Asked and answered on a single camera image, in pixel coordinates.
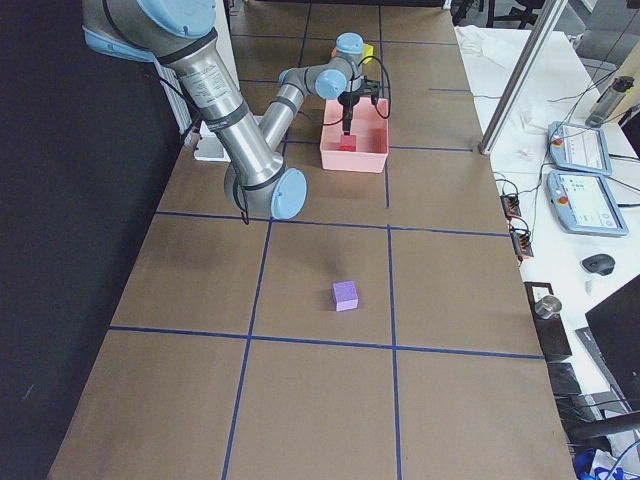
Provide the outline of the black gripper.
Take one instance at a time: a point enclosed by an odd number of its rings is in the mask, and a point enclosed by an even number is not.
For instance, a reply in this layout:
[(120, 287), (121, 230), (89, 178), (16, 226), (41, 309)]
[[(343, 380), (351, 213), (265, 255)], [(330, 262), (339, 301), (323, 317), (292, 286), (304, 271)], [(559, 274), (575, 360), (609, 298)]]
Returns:
[(338, 97), (338, 102), (343, 106), (342, 133), (344, 135), (351, 134), (352, 106), (357, 105), (362, 98), (368, 98), (371, 104), (376, 106), (380, 98), (381, 83), (378, 80), (364, 76), (359, 79), (358, 86), (355, 84), (355, 81), (351, 82)]

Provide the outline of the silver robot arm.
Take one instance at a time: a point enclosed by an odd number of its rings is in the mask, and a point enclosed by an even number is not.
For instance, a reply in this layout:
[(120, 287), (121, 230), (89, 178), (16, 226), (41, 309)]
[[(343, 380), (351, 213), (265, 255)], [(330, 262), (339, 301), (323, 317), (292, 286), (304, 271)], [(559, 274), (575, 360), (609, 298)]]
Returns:
[(279, 76), (279, 90), (261, 119), (255, 119), (229, 74), (216, 43), (212, 1), (85, 1), (83, 30), (90, 49), (137, 62), (159, 62), (173, 70), (207, 128), (226, 150), (230, 165), (224, 189), (245, 218), (291, 219), (307, 195), (304, 174), (286, 165), (276, 147), (304, 100), (337, 100), (340, 120), (365, 96), (378, 101), (381, 86), (362, 72), (363, 39), (343, 33), (327, 63), (292, 68)]

